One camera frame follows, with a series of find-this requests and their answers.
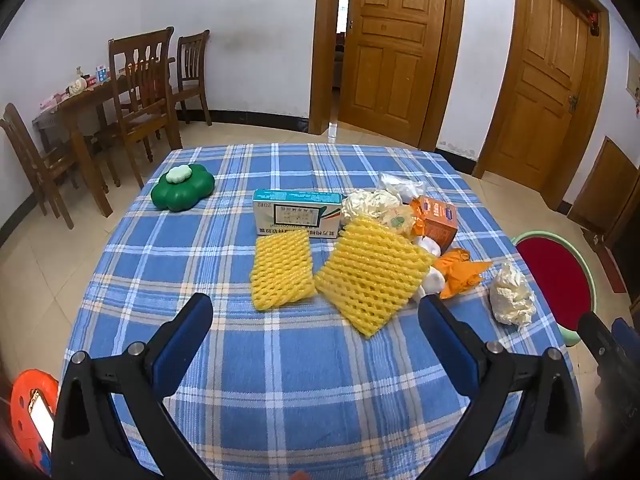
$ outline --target crumpled white plastic bag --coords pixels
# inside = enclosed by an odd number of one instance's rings
[[[489,301],[496,321],[518,328],[531,323],[536,313],[533,291],[524,274],[512,263],[504,263],[489,287]]]
[[[383,189],[375,191],[356,189],[342,201],[342,223],[348,224],[358,215],[378,218],[389,209],[400,204],[399,198]]]
[[[440,246],[433,238],[429,238],[428,236],[418,236],[414,240],[414,244],[422,247],[425,251],[433,254],[436,258],[440,257]]]
[[[420,303],[420,300],[428,294],[440,294],[444,290],[444,286],[447,282],[444,279],[442,273],[435,267],[429,267],[429,272],[422,280],[422,283],[418,286],[418,289],[414,292],[414,300]]]
[[[401,202],[408,204],[412,199],[427,193],[427,183],[379,171],[378,189],[385,189],[393,196],[398,197]]]

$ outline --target white plastic bag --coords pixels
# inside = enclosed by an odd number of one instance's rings
[[[433,238],[429,238],[428,236],[418,236],[414,240],[414,244],[422,247],[425,251],[433,254],[436,258],[440,257],[440,246]]]
[[[417,196],[426,194],[427,183],[416,182],[380,171],[378,173],[378,189],[385,189],[393,196],[397,196],[401,202],[408,204]]]
[[[420,300],[428,294],[440,294],[447,283],[442,273],[435,267],[429,267],[429,272],[414,292],[414,300],[420,303]]]
[[[492,281],[489,301],[496,321],[507,325],[514,324],[518,328],[531,323],[531,317],[536,313],[533,292],[527,284],[527,279],[511,263],[502,264]]]

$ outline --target door handle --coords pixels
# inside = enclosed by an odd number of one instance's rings
[[[569,113],[572,114],[575,112],[575,107],[578,105],[578,96],[570,95],[569,96]]]

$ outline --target orange box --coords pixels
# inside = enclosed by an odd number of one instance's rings
[[[443,252],[446,251],[458,232],[456,206],[426,195],[414,198],[410,205],[416,217],[414,234],[432,238]]]

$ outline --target medicine box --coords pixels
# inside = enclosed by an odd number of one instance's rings
[[[311,238],[337,238],[342,196],[317,191],[257,189],[255,228],[259,235],[306,229]]]
[[[458,232],[456,206],[425,195],[418,200],[424,212],[424,234],[435,240],[442,252],[446,251]]]

